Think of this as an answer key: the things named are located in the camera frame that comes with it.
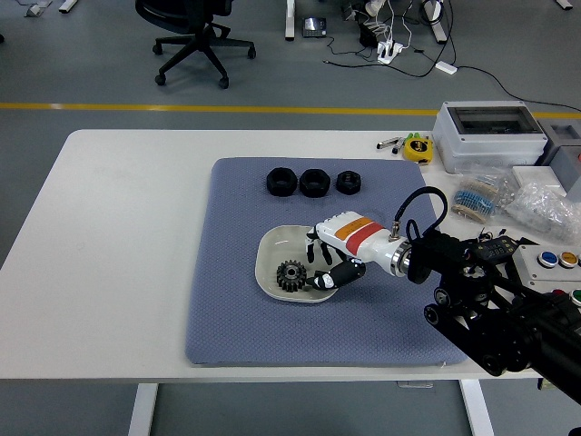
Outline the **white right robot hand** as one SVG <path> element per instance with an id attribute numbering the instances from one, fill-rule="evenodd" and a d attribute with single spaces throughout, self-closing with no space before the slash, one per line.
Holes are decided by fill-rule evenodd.
<path id="1" fill-rule="evenodd" d="M 326 264 L 332 264 L 330 250 L 341 258 L 329 271 L 317 271 L 306 280 L 312 288 L 327 291 L 358 280 L 366 272 L 366 264 L 377 263 L 385 272 L 403 277 L 409 268 L 411 244 L 396 230 L 353 211 L 340 213 L 317 223 L 306 233 L 308 262 L 314 261 L 318 245 Z"/>

